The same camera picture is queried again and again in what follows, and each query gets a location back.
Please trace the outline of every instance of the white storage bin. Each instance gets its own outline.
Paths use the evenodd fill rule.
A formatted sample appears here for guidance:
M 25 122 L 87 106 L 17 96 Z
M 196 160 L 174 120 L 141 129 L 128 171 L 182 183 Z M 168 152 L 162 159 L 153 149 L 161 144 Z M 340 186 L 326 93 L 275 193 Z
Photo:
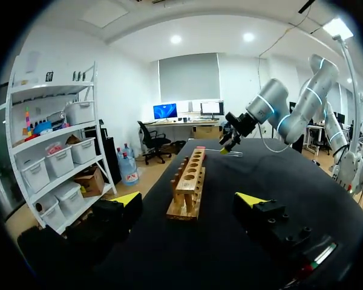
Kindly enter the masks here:
M 29 160 L 24 164 L 25 167 L 21 170 L 24 181 L 29 188 L 28 194 L 30 196 L 50 183 L 44 159 L 45 158 L 43 157 L 37 161 Z
M 39 214 L 45 213 L 49 208 L 51 208 L 56 203 L 56 198 L 51 193 L 47 193 L 45 196 L 41 197 L 34 203 L 34 207 Z
M 96 157 L 94 139 L 96 138 L 88 138 L 80 143 L 71 145 L 71 154 L 75 163 L 83 164 Z
M 47 156 L 46 160 L 48 171 L 52 172 L 56 177 L 60 177 L 74 169 L 71 146 Z
M 85 204 L 80 192 L 80 185 L 72 181 L 59 186 L 53 194 L 58 198 L 60 209 L 66 218 L 77 213 Z
M 94 101 L 77 101 L 69 104 L 65 108 L 65 113 L 70 126 L 94 121 Z
M 48 210 L 46 210 L 45 213 L 43 213 L 41 215 L 41 218 L 52 229 L 54 229 L 55 231 L 57 231 L 57 229 L 61 225 L 64 224 L 64 222 L 66 221 L 66 219 L 65 219 L 65 216 L 62 213 L 61 208 L 59 207 L 58 200 L 55 197 L 53 197 L 53 198 L 55 200 L 55 203 Z

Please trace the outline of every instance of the cardboard box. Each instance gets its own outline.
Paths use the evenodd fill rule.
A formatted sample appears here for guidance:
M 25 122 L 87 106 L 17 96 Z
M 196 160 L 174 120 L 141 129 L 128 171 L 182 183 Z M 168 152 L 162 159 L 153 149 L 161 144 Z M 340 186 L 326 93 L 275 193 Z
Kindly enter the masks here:
M 84 198 L 101 195 L 105 181 L 98 166 L 89 167 L 74 177 L 74 181 L 81 185 L 80 191 Z
M 195 139 L 220 139 L 222 138 L 222 126 L 196 126 L 193 127 Z

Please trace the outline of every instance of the ceiling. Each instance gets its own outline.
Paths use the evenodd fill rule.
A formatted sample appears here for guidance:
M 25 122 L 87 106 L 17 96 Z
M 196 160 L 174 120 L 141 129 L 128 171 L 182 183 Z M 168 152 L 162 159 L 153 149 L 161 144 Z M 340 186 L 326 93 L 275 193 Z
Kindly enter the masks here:
M 298 24 L 304 19 L 308 10 L 303 14 L 298 11 L 306 2 L 307 0 L 166 0 L 153 4 L 151 0 L 56 0 L 39 17 L 37 23 L 93 35 L 107 45 L 119 47 L 145 61 L 199 52 L 257 56 L 289 24 Z M 105 19 L 94 16 L 97 13 L 105 15 Z M 336 15 L 344 17 L 333 7 L 327 7 L 321 0 L 316 0 L 299 29 L 292 30 L 272 52 L 292 56 L 302 63 L 312 53 L 324 53 L 341 67 L 342 75 L 345 75 L 344 63 L 339 60 L 339 45 L 320 29 Z M 355 34 L 355 28 L 352 25 L 350 28 Z M 252 46 L 245 47 L 245 43 L 240 42 L 240 36 L 249 29 L 255 31 L 256 39 Z M 183 35 L 188 35 L 185 36 L 183 46 L 170 47 L 169 35 L 182 32 Z M 358 37 L 347 39 L 347 44 L 355 69 L 363 79 L 363 50 Z

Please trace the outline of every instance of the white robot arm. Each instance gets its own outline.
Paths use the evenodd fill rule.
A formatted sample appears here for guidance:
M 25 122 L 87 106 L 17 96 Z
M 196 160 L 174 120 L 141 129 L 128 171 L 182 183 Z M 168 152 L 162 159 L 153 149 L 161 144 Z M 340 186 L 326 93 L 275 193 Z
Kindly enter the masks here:
M 334 156 L 333 179 L 346 190 L 350 190 L 356 178 L 356 191 L 363 186 L 362 156 L 349 151 L 344 133 L 330 103 L 327 102 L 327 94 L 336 83 L 339 70 L 335 64 L 315 54 L 310 57 L 309 62 L 313 77 L 302 90 L 291 114 L 286 104 L 286 87 L 279 80 L 271 79 L 249 103 L 244 114 L 238 118 L 230 112 L 226 115 L 226 120 L 234 130 L 220 141 L 225 144 L 222 153 L 230 152 L 240 143 L 241 137 L 248 136 L 258 123 L 268 121 L 286 144 L 292 144 L 303 134 L 311 118 L 315 122 L 325 120 L 325 131 Z

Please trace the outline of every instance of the black tablecloth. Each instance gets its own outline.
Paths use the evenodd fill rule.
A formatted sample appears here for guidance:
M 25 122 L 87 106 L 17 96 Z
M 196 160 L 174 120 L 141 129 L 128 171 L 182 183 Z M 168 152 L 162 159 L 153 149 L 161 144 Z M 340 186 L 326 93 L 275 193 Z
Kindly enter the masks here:
M 282 148 L 278 140 L 266 141 Z M 338 249 L 312 279 L 327 282 L 343 273 L 363 237 L 363 211 L 331 177 L 291 148 L 272 153 L 260 139 L 245 139 L 234 148 L 242 157 L 207 150 L 199 220 L 167 220 L 170 180 L 196 146 L 220 149 L 216 140 L 187 142 L 143 200 L 142 217 L 128 240 L 96 268 L 99 277 L 126 289 L 278 289 L 282 269 L 234 218 L 235 192 L 275 198 L 300 224 L 337 241 Z

